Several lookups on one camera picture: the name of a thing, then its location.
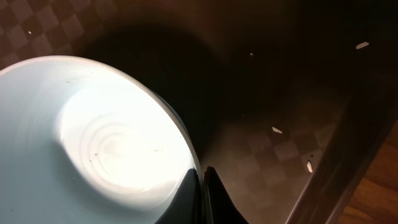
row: white speck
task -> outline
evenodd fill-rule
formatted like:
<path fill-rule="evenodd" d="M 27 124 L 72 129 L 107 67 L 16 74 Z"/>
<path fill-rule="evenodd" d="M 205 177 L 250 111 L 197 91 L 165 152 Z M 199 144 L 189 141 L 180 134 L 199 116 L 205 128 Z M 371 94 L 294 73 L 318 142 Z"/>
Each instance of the white speck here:
<path fill-rule="evenodd" d="M 363 43 L 361 43 L 361 44 L 358 44 L 358 45 L 355 47 L 355 49 L 358 50 L 358 49 L 361 49 L 361 48 L 366 47 L 366 46 L 368 46 L 368 45 L 369 45 L 368 42 L 363 42 Z"/>
<path fill-rule="evenodd" d="M 282 131 L 275 127 L 272 127 L 272 130 L 275 131 L 276 133 L 282 134 Z"/>
<path fill-rule="evenodd" d="M 307 168 L 308 168 L 308 171 L 312 172 L 312 165 L 311 165 L 310 161 L 307 162 Z"/>

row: white bowl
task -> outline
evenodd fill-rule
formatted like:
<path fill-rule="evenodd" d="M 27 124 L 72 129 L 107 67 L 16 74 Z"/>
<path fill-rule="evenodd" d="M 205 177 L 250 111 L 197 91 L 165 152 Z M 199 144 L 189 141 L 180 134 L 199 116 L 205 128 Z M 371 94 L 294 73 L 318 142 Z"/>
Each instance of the white bowl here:
<path fill-rule="evenodd" d="M 50 56 L 5 68 L 0 223 L 154 223 L 187 170 L 201 173 L 182 125 L 99 62 Z"/>

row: tile floor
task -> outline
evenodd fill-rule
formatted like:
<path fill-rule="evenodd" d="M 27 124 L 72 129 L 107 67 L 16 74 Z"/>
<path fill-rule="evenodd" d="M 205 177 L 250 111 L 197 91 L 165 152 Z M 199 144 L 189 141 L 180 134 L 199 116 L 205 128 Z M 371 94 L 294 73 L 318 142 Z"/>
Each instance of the tile floor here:
<path fill-rule="evenodd" d="M 199 3 L 194 1 L 0 0 L 0 69 L 38 56 L 80 55 L 87 45 L 124 21 L 164 18 L 163 14 L 144 12 L 157 7 L 164 14 L 176 12 L 177 17 L 186 18 L 181 26 L 194 24 L 191 30 L 200 39 L 216 51 L 219 46 L 224 49 L 229 43 L 220 40 L 231 33 L 220 27 L 223 22 L 234 21 L 222 16 L 214 21 L 214 16 L 203 15 L 209 4 L 197 7 Z M 215 9 L 209 9 L 212 15 L 217 14 Z M 282 7 L 273 9 L 281 11 Z M 285 25 L 280 29 L 282 33 L 289 27 Z M 283 113 L 248 113 L 220 123 L 220 131 L 201 155 L 202 166 L 216 168 L 249 223 L 286 221 L 311 177 L 307 161 L 316 170 L 346 103 L 341 98 L 333 101 L 315 93 L 299 102 L 289 104 Z M 273 132 L 273 126 L 283 134 Z"/>

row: checkered floor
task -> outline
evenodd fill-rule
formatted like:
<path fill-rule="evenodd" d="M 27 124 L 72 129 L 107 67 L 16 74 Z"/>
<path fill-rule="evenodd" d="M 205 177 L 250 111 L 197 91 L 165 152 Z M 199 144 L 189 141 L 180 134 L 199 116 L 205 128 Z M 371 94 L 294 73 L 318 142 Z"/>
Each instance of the checkered floor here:
<path fill-rule="evenodd" d="M 73 55 L 104 32 L 112 0 L 0 0 L 1 68 L 28 58 Z"/>
<path fill-rule="evenodd" d="M 309 116 L 314 113 L 323 113 L 323 119 Z M 338 113 L 325 102 L 309 100 L 271 120 L 245 116 L 225 124 L 202 166 L 216 168 L 249 223 L 285 223 L 311 177 L 307 162 L 317 169 Z"/>

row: wooden floor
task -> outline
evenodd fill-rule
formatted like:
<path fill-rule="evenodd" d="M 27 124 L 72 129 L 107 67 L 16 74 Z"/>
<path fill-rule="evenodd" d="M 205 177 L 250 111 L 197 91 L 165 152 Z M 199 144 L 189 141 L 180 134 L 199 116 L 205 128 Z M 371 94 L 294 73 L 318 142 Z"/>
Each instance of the wooden floor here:
<path fill-rule="evenodd" d="M 398 223 L 398 121 L 366 171 L 338 223 Z"/>

